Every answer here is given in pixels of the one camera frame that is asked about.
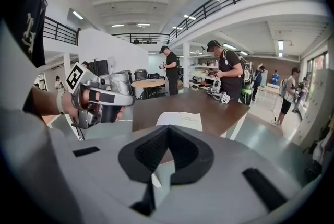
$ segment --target floor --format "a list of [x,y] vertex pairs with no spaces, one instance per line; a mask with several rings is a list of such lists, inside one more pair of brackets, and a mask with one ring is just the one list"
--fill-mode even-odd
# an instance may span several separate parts
[[[266,121],[268,124],[272,124],[278,118],[278,115],[281,111],[283,99],[279,97],[275,105],[276,95],[267,93],[266,97],[263,97],[263,92],[259,91],[257,93],[256,103],[253,101],[251,103],[249,113]],[[298,113],[292,112],[294,105],[295,103],[292,103],[288,113],[284,118],[282,130],[278,129],[273,125],[273,127],[277,129],[277,132],[279,132],[284,138],[289,141],[291,141],[293,136],[296,134],[296,131],[298,130],[298,127],[302,121]]]
[[[278,115],[281,101],[277,103],[275,111],[271,112],[270,108],[272,108],[274,101],[274,99],[267,96],[266,100],[259,99],[257,103],[252,103],[250,111],[235,140],[255,150],[285,170],[301,186],[304,186],[307,183],[304,179],[304,169],[311,156],[303,154],[299,146],[290,141],[291,134],[293,134],[295,127],[300,123],[300,116],[289,112],[283,122],[283,131],[279,130],[271,124],[271,120],[274,119],[274,115]],[[82,130],[82,132],[85,139],[109,137],[119,133],[131,133],[132,118],[133,107],[127,107],[120,121],[109,124],[111,128],[107,134],[97,132],[98,126]],[[77,140],[64,116],[60,116],[55,120],[52,126],[61,129],[68,140]]]

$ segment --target black shorts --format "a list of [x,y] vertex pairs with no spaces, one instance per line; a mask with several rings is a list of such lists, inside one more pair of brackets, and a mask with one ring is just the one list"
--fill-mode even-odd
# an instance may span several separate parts
[[281,113],[287,114],[290,109],[290,106],[291,106],[291,102],[288,102],[285,98],[283,98]]

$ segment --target wooden table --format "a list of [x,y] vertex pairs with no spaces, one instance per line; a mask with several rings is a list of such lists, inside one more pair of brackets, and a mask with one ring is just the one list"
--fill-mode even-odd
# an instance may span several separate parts
[[272,111],[275,110],[275,107],[276,107],[276,103],[278,101],[278,97],[280,95],[280,89],[279,88],[272,88],[272,87],[268,87],[268,86],[260,86],[257,88],[257,90],[259,91],[263,91],[265,94],[264,94],[264,99],[266,98],[266,94],[267,92],[270,93],[270,94],[273,94],[273,95],[276,95],[276,100],[275,100],[275,103],[273,105],[273,108],[272,108]]
[[203,132],[214,136],[225,137],[227,130],[240,122],[232,134],[231,139],[234,139],[249,109],[249,106],[236,101],[229,104],[218,102],[205,90],[184,88],[182,94],[136,101],[132,131],[155,126],[163,112],[188,112],[200,113]]
[[157,91],[157,97],[158,97],[158,87],[165,85],[166,81],[164,79],[156,79],[154,82],[147,82],[147,80],[140,80],[133,82],[131,84],[134,88],[143,88],[144,89],[144,99],[148,99],[148,89],[149,88],[156,88]]

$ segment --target white shirt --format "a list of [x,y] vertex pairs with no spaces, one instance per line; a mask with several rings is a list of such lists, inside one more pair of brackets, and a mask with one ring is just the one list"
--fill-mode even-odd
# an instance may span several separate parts
[[[293,78],[293,76],[290,76],[287,79],[287,86],[289,85],[289,81],[292,81],[292,84],[296,87],[296,80]],[[291,95],[288,92],[288,87],[287,87],[287,91],[285,92],[284,98],[288,101],[288,102],[293,102],[293,97],[294,95]]]

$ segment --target backpack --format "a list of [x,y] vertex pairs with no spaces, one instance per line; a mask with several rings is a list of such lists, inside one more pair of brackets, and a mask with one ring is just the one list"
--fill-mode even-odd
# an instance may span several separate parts
[[[232,68],[232,65],[229,63],[228,59],[226,58],[226,52],[229,51],[227,49],[224,49],[223,51],[223,58],[225,59],[225,61],[229,64],[229,66]],[[240,75],[239,77],[241,77],[244,80],[245,84],[248,84],[252,81],[252,77],[251,77],[251,69],[250,66],[247,66],[247,64],[249,64],[249,61],[247,61],[246,59],[244,59],[242,56],[240,56],[239,54],[237,54],[239,60],[240,60],[240,64],[242,67],[242,75]]]
[[288,81],[288,79],[285,78],[281,82],[280,92],[281,92],[282,97],[284,97],[285,93],[287,92],[287,81]]

